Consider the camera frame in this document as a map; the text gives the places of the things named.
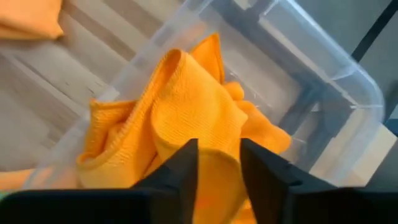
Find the wooden floor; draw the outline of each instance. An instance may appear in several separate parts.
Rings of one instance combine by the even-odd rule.
[[[0,41],[0,170],[30,168],[182,0],[64,0],[57,41]]]

